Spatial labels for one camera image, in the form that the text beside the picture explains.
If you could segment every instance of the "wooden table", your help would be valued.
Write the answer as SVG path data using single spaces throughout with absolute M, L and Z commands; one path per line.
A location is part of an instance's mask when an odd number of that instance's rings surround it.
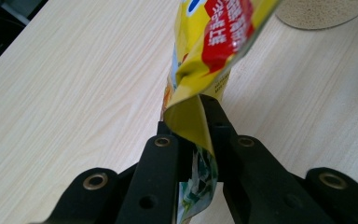
M 155 134 L 177 1 L 50 0 L 0 58 L 0 223 L 46 219 L 72 180 L 121 172 Z M 301 31 L 272 17 L 223 107 L 290 172 L 358 181 L 358 17 Z M 230 223 L 221 185 L 193 223 Z

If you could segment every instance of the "light wood grain surface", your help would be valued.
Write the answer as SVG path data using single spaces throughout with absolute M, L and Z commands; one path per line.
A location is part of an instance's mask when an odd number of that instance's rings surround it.
M 177 1 L 50 0 L 0 58 L 0 223 L 46 219 L 72 180 L 121 172 L 155 134 Z M 358 181 L 358 17 L 301 31 L 272 17 L 223 107 L 290 172 Z M 232 223 L 221 193 L 192 223 Z

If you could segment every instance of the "yellow snack bag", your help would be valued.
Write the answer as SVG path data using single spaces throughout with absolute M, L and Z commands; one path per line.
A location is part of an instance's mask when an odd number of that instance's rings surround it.
M 206 208 L 217 165 L 199 94 L 221 100 L 232 65 L 248 51 L 280 0 L 182 0 L 175 22 L 172 71 L 162 117 L 193 142 L 191 179 L 180 185 L 178 222 Z

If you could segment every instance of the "beige container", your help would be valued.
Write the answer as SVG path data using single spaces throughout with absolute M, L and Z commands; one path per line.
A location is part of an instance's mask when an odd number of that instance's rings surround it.
M 282 0 L 276 15 L 299 29 L 324 29 L 358 16 L 358 0 Z

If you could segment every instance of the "metal bolt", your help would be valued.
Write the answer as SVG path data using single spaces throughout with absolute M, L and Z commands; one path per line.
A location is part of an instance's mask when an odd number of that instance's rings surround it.
M 344 179 L 331 173 L 321 173 L 319 174 L 319 179 L 326 186 L 333 189 L 345 189 L 348 187 L 348 184 Z
M 107 179 L 106 173 L 90 175 L 83 181 L 83 187 L 88 190 L 101 189 L 107 184 Z
M 246 137 L 239 138 L 238 143 L 243 147 L 252 147 L 255 145 L 255 142 L 252 139 Z
M 158 147 L 167 147 L 170 145 L 170 143 L 171 143 L 171 140 L 166 137 L 160 137 L 155 140 L 155 145 Z

